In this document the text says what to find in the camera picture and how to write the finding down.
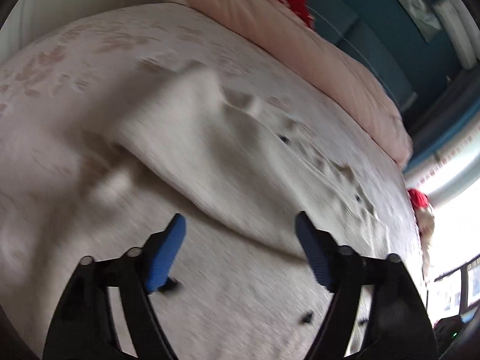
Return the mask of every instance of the mattress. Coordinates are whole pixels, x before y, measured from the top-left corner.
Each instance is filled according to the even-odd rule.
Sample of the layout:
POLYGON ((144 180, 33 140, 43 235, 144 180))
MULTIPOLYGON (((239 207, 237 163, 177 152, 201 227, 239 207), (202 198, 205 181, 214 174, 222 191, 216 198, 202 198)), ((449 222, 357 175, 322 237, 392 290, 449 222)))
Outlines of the mattress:
MULTIPOLYGON (((58 282, 52 288, 52 278, 71 272, 71 262, 84 254, 114 258, 142 244, 179 208, 189 236, 172 275, 185 290, 151 299, 180 358, 300 357, 318 331, 330 295, 304 261, 229 231, 153 174, 141 176, 150 192, 125 204, 135 208, 154 191, 158 198, 149 209, 164 223, 152 223, 146 210, 141 223, 122 218, 114 234, 96 231, 101 217, 81 237, 71 226, 86 189, 110 168, 103 142, 85 129, 91 116, 108 117, 117 101, 145 95, 155 74, 192 60, 214 69, 225 88, 255 95, 301 121, 325 157, 349 166, 388 227, 389 251, 402 257, 422 288, 421 248, 402 175, 370 136, 332 99, 248 40, 178 4, 141 5, 76 21, 0 70, 0 303, 37 354, 63 289, 58 282), (129 77, 143 78, 145 87, 126 90, 129 77), (70 251, 68 263, 53 263, 62 248, 70 251), (318 318, 299 325, 309 310, 318 318)), ((368 296, 358 318, 367 315, 368 296)), ((354 335, 352 350, 360 340, 354 335)), ((123 344, 132 353, 131 344, 123 344)))

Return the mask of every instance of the teal headboard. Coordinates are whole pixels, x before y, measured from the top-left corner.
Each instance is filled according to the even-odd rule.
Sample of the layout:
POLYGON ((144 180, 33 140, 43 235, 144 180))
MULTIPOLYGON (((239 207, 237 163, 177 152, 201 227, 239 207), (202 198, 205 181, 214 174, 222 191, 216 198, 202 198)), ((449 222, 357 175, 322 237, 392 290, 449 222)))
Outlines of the teal headboard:
POLYGON ((307 2, 316 32, 377 76, 407 127, 446 89, 447 77, 461 70, 447 33, 442 30, 426 42, 397 0, 307 2))

